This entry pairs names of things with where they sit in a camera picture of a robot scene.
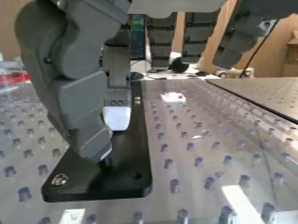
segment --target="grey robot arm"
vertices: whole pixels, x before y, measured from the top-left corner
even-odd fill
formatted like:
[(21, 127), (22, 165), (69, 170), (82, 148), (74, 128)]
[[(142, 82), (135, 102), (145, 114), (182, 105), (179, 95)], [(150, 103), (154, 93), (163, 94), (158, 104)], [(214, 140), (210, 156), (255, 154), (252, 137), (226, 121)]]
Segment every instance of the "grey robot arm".
[(36, 0), (21, 10), (16, 36), (48, 118), (81, 158), (98, 163), (111, 150), (101, 113), (107, 77), (101, 49), (127, 21), (129, 0)]

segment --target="metal table surface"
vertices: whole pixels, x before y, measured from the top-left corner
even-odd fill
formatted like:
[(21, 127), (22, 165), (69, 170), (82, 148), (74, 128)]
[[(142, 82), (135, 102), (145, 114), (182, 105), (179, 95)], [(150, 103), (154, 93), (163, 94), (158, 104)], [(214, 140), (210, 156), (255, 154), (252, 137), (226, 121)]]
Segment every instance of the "metal table surface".
[[(151, 194), (48, 204), (40, 187), (68, 145), (32, 85), (1, 89), (0, 223), (218, 224), (230, 208), (235, 224), (256, 224), (264, 203), (275, 223), (298, 223), (296, 125), (201, 80), (143, 81), (142, 91)], [(169, 91), (185, 105), (162, 102)]]
[(298, 123), (298, 79), (221, 79), (209, 82)]

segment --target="red object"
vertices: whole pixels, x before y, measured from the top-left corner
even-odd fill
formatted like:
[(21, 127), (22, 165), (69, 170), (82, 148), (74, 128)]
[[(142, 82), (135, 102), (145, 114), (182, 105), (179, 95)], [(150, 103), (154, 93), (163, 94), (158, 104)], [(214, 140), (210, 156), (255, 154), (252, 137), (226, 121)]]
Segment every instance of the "red object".
[[(6, 85), (20, 84), (29, 80), (29, 74), (5, 75)], [(4, 86), (4, 76), (0, 76), (0, 87)]]

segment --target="cable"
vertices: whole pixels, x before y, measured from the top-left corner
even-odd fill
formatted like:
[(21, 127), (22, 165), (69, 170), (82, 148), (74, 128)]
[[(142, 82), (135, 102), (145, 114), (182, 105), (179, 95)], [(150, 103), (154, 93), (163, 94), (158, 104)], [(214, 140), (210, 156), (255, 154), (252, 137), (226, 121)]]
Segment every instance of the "cable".
[(150, 62), (147, 59), (137, 60), (137, 61), (134, 61), (134, 62), (130, 64), (130, 68), (131, 68), (131, 66), (135, 65), (139, 61), (146, 61), (149, 64), (151, 64), (151, 62)]
[(274, 28), (275, 28), (278, 22), (279, 22), (279, 19), (275, 21), (275, 23), (274, 23), (274, 25), (272, 25), (272, 27), (271, 27), (268, 33), (267, 33), (267, 36), (263, 38), (260, 44), (258, 45), (258, 48), (255, 49), (255, 51), (254, 51), (254, 53), (252, 53), (252, 55), (251, 55), (251, 57), (250, 57), (250, 59), (248, 59), (246, 65), (244, 65), (244, 68), (243, 68), (243, 70), (242, 70), (242, 72), (241, 72), (238, 78), (242, 78), (242, 76), (244, 75), (244, 73), (246, 73), (246, 69), (247, 69), (247, 67), (248, 67), (248, 65), (250, 65), (250, 62), (252, 61), (254, 56), (256, 55), (256, 53), (258, 53), (258, 51), (259, 51), (259, 49), (260, 49), (263, 43), (266, 42), (266, 40), (267, 40), (267, 38), (268, 38), (268, 36), (270, 36), (270, 34), (271, 34), (271, 32), (272, 32), (272, 30), (274, 30)]

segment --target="screw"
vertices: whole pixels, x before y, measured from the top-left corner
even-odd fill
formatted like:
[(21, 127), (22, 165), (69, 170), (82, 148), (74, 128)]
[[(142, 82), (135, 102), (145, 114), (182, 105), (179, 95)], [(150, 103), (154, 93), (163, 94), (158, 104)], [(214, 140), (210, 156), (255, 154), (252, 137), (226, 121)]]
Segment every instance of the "screw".
[(69, 177), (65, 174), (60, 173), (54, 176), (52, 180), (52, 185), (54, 187), (61, 187), (62, 185), (66, 184), (68, 180), (69, 180)]

